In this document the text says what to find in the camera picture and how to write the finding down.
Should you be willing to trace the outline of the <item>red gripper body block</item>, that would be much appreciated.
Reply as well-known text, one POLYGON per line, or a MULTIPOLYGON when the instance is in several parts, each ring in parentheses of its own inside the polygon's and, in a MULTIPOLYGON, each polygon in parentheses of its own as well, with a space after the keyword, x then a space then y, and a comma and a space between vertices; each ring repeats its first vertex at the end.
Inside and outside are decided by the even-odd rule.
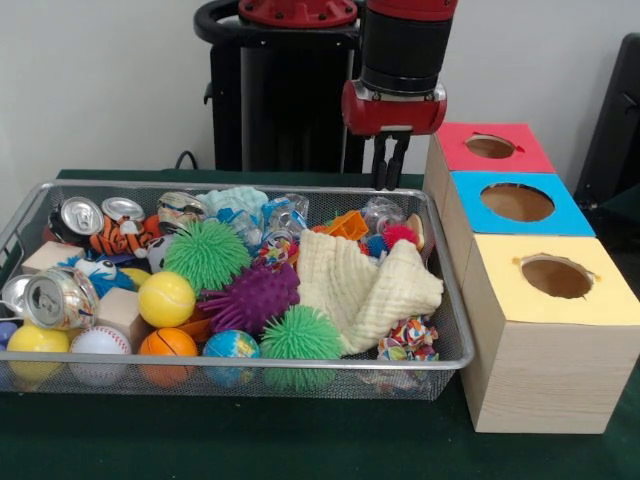
POLYGON ((444 121, 446 90, 442 84, 418 96, 397 96, 370 90, 361 80, 345 82, 341 97, 344 125, 357 136, 383 132, 430 135, 444 121))

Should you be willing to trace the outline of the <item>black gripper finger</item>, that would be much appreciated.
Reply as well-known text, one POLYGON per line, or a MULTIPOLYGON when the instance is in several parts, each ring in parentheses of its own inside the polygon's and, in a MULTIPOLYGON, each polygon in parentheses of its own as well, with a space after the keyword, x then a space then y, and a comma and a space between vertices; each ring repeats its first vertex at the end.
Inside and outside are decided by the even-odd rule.
POLYGON ((372 180, 373 187, 380 191, 387 188, 387 161, 386 161, 386 141, 388 135, 380 133, 374 138, 374 150, 372 159, 372 180))
POLYGON ((393 136, 396 140, 393 155, 390 159, 390 189, 395 190, 400 183, 405 154, 408 149, 411 135, 409 133, 397 133, 393 136))

